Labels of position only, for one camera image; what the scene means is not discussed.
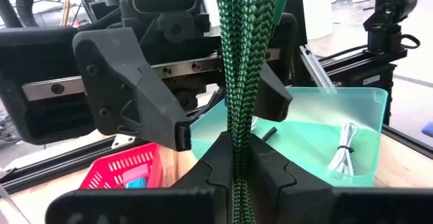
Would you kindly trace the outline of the red plastic basket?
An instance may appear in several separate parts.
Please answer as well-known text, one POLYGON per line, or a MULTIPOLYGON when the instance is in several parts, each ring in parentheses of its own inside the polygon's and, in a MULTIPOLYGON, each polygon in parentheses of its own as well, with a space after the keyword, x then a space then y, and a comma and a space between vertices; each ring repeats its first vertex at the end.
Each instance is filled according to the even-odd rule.
POLYGON ((98 158, 92 162, 80 188, 125 188, 122 180, 124 172, 149 173, 147 187, 160 187, 162 185, 163 170, 159 155, 159 145, 157 143, 148 143, 98 158))

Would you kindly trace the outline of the green translucent plastic bin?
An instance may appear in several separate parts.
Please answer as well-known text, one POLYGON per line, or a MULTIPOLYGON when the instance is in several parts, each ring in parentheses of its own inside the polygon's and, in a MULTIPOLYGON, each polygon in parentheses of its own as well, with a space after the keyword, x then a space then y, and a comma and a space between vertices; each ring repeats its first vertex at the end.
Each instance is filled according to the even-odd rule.
POLYGON ((383 89, 288 87, 286 119, 258 119, 253 134, 333 186, 371 187, 388 94, 383 89))

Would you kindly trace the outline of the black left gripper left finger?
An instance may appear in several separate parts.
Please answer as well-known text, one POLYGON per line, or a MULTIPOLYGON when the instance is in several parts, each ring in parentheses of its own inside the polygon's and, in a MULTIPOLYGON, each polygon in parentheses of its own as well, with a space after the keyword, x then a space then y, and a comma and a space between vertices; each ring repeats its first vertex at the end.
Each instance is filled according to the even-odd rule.
POLYGON ((49 205, 45 224, 227 224, 231 170, 223 132, 172 187, 67 192, 49 205))

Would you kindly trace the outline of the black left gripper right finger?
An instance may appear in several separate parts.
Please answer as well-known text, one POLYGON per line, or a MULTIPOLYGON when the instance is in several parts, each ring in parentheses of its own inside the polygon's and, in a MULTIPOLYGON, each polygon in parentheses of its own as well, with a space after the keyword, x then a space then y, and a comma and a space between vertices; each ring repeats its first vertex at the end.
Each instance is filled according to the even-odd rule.
POLYGON ((433 189, 334 187, 255 135, 249 155, 257 224, 433 224, 433 189))

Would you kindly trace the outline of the small red block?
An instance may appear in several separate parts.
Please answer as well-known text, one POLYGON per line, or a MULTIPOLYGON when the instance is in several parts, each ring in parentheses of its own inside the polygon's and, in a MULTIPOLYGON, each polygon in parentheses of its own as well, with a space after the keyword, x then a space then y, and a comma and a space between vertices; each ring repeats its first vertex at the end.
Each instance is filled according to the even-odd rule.
POLYGON ((122 180, 124 182, 124 184, 127 184, 129 182, 132 182, 136 179, 140 179, 143 178, 145 180, 147 180, 149 177, 149 173, 145 173, 145 172, 124 172, 122 174, 122 180))

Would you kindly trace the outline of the silver aluminium rail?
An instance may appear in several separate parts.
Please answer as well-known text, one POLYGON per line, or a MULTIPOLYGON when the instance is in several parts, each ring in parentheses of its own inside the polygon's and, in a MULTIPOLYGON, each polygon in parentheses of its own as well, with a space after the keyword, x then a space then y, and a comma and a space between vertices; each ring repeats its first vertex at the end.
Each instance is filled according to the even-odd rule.
POLYGON ((311 51, 310 47, 308 45, 301 45, 299 49, 301 60, 316 86, 328 89, 334 88, 334 84, 323 69, 318 58, 311 51))

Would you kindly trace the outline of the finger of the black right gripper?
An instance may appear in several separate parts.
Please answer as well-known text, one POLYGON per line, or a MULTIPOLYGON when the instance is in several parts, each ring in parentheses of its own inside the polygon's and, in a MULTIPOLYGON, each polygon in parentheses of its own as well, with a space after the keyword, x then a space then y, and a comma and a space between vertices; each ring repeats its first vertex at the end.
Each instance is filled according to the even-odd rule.
POLYGON ((253 115, 266 120, 281 122, 286 119, 292 100, 293 97, 265 62, 260 72, 253 115))
POLYGON ((145 60, 132 28, 78 32, 72 46, 95 126, 178 152, 191 149, 190 123, 145 60))

